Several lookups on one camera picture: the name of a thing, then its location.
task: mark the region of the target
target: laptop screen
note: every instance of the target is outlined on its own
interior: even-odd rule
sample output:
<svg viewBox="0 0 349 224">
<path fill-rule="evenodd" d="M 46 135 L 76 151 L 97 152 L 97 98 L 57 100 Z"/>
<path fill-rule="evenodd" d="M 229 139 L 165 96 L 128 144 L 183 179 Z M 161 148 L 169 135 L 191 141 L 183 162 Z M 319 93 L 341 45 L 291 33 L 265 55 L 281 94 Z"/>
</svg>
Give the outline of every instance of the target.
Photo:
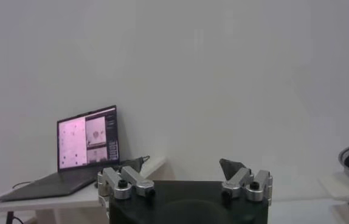
<svg viewBox="0 0 349 224">
<path fill-rule="evenodd" d="M 116 106 L 58 122 L 58 167 L 119 162 Z"/>
</svg>

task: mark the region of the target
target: white table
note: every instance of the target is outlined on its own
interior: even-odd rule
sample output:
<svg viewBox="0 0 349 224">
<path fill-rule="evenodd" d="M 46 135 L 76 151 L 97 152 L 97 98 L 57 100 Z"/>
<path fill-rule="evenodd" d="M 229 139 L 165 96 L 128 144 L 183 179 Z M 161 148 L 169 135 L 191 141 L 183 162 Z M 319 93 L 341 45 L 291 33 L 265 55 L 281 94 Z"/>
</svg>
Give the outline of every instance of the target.
<svg viewBox="0 0 349 224">
<path fill-rule="evenodd" d="M 166 158 L 150 158 L 142 165 L 140 174 L 143 177 L 150 176 L 154 171 L 165 164 Z M 38 223 L 63 223 L 69 218 L 76 218 L 70 223 L 83 222 L 90 217 L 81 217 L 82 214 L 94 215 L 90 222 L 95 223 L 95 219 L 106 218 L 98 202 L 97 188 L 91 184 L 82 190 L 66 197 L 43 198 L 24 201 L 0 202 L 0 212 L 7 211 L 36 211 Z"/>
</svg>

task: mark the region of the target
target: white wall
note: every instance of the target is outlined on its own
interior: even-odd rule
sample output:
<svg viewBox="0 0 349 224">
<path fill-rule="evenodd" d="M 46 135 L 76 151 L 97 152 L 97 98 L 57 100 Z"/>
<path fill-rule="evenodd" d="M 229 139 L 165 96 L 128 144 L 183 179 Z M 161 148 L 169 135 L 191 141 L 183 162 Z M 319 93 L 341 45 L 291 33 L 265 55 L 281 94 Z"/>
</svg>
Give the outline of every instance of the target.
<svg viewBox="0 0 349 224">
<path fill-rule="evenodd" d="M 326 197 L 349 145 L 347 0 L 0 0 L 0 191 L 55 171 L 55 121 L 119 107 L 123 158 Z"/>
</svg>

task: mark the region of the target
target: white shelf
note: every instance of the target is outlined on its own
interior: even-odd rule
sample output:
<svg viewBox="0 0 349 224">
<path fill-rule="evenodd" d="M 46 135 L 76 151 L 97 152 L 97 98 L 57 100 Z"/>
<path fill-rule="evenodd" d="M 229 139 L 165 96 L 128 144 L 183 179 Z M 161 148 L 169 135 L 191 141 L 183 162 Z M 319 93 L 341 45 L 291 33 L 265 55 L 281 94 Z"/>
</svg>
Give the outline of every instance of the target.
<svg viewBox="0 0 349 224">
<path fill-rule="evenodd" d="M 148 177 L 166 162 L 166 158 L 151 158 L 142 166 L 141 175 Z M 0 202 L 0 212 L 28 211 L 59 208 L 89 208 L 99 207 L 97 188 L 94 184 L 65 197 L 43 198 L 23 201 Z"/>
</svg>

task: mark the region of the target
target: open laptop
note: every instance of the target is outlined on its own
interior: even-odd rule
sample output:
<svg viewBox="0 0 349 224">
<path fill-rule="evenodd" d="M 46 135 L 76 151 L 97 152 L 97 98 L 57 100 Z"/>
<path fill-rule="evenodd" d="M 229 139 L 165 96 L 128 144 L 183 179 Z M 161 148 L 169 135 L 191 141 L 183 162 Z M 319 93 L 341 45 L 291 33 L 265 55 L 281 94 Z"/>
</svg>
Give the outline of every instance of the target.
<svg viewBox="0 0 349 224">
<path fill-rule="evenodd" d="M 0 201 L 70 195 L 96 180 L 104 167 L 118 165 L 116 106 L 57 122 L 57 173 L 0 197 Z"/>
</svg>

